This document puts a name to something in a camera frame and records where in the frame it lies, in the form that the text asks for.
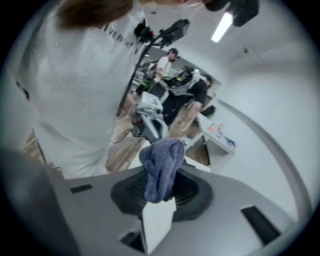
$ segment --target white wall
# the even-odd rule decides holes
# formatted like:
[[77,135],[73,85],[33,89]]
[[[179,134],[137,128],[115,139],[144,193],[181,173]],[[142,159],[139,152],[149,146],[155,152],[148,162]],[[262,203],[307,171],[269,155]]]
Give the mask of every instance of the white wall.
[[230,70],[227,66],[218,63],[214,59],[208,58],[206,52],[201,49],[189,48],[183,44],[178,44],[178,42],[177,44],[173,43],[170,47],[176,47],[179,50],[179,54],[183,56],[185,60],[198,66],[213,78],[217,79],[221,84],[229,81]]
[[214,95],[218,94],[221,87],[222,87],[221,83],[213,82],[213,85],[208,89],[206,94],[210,97],[214,97]]
[[[284,149],[307,187],[313,208],[317,206],[320,194],[318,73],[318,66],[306,64],[251,68],[238,72],[220,96],[221,100],[263,127]],[[231,138],[239,132],[238,127],[233,129]],[[260,159],[263,172],[272,172],[267,168],[269,161],[264,157]],[[277,181],[277,177],[269,175],[269,180]]]
[[267,147],[244,122],[219,105],[217,99],[212,103],[217,109],[211,120],[225,123],[223,133],[237,146],[234,155],[224,156],[211,167],[212,172],[244,182],[297,221],[298,213],[289,184]]

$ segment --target equipment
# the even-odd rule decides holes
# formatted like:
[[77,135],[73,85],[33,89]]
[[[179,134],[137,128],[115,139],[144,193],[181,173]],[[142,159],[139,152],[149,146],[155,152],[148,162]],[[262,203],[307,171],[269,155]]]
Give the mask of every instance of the equipment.
[[141,123],[132,130],[133,136],[145,137],[150,143],[165,138],[168,126],[163,121],[163,109],[158,97],[144,91],[133,114],[141,115]]
[[201,112],[201,114],[205,117],[209,117],[209,116],[213,115],[215,112],[216,112],[215,106],[211,105],[211,106],[207,107],[205,110],[203,110]]
[[[0,165],[1,187],[10,205],[44,247],[57,255],[144,255],[143,166],[64,180],[60,171],[4,150]],[[249,255],[293,224],[280,207],[248,185],[189,164],[178,170],[173,194],[171,230],[152,256]],[[268,246],[274,250],[279,244]]]
[[200,72],[198,69],[184,66],[183,70],[176,73],[171,77],[163,77],[159,84],[163,86],[167,91],[171,92],[175,96],[193,94],[188,93],[188,90],[200,80]]

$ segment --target fluorescent light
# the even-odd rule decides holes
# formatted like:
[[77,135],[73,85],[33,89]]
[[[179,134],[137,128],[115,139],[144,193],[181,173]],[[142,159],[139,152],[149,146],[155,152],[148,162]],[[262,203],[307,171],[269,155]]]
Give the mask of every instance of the fluorescent light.
[[216,28],[211,40],[214,41],[215,43],[218,43],[219,40],[222,38],[222,36],[226,33],[228,28],[231,26],[233,22],[233,16],[232,14],[226,12],[222,20],[220,21],[218,27]]

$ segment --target white t-shirt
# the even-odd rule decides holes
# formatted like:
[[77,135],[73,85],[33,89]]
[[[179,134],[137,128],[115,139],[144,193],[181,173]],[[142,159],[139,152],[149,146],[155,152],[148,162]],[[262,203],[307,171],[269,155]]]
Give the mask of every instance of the white t-shirt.
[[56,6],[20,67],[20,83],[38,111],[35,136],[47,162],[66,179],[106,174],[116,114],[142,45],[134,33],[142,5],[108,25],[59,29]]
[[[156,64],[156,69],[163,69],[164,76],[167,77],[169,75],[169,71],[171,68],[171,62],[167,56],[162,57],[159,59],[158,63]],[[155,74],[154,81],[157,83],[159,82],[161,77],[158,74]]]

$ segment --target blue towel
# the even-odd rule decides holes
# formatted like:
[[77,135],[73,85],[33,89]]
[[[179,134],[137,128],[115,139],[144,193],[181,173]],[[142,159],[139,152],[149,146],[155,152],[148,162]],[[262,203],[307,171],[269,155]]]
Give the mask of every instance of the blue towel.
[[151,203],[173,197],[177,170],[185,159],[185,146],[179,139],[160,139],[140,151],[139,159],[147,171],[144,198]]

